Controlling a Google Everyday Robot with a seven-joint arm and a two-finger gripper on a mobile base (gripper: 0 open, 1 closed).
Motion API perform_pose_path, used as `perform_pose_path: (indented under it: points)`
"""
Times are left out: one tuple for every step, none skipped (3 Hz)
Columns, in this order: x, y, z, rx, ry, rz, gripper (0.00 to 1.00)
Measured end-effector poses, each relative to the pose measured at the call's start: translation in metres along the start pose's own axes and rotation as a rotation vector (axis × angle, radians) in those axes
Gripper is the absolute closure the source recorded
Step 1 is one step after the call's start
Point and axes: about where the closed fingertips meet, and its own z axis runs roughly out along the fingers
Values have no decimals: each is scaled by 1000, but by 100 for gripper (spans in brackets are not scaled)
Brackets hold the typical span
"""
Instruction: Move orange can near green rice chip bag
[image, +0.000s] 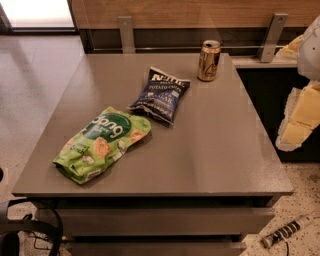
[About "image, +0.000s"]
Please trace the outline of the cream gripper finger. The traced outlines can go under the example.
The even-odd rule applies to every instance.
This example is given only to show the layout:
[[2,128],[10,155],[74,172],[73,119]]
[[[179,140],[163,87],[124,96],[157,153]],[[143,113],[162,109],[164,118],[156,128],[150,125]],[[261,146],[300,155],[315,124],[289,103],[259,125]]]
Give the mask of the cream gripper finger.
[[320,82],[310,81],[302,89],[293,88],[288,95],[276,147],[294,151],[320,125]]
[[302,36],[296,37],[289,44],[282,47],[277,53],[276,57],[282,60],[297,60],[297,54],[299,46],[302,40]]

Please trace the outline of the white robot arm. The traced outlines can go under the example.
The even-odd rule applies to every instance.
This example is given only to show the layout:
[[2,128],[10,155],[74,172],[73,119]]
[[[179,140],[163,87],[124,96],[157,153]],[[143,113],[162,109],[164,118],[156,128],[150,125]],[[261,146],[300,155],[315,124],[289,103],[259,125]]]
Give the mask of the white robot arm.
[[320,16],[278,53],[278,56],[295,56],[297,70],[309,79],[302,89],[293,87],[288,95],[276,139],[281,151],[294,151],[320,125]]

